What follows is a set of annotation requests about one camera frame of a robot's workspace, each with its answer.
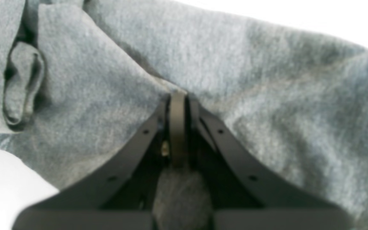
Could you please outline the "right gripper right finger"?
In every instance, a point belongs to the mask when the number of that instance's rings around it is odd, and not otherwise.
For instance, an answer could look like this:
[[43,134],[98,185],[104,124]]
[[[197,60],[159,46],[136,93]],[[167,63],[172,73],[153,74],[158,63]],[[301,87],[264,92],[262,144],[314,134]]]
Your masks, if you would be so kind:
[[353,229],[346,211],[272,172],[194,97],[189,114],[190,162],[208,186],[210,230]]

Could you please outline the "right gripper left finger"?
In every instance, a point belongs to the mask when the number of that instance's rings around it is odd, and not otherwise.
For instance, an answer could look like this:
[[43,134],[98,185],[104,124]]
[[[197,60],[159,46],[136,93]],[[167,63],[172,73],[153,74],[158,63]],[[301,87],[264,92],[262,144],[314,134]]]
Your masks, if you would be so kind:
[[157,183],[186,160],[184,93],[162,97],[155,112],[108,162],[57,195],[24,209],[13,230],[157,230]]

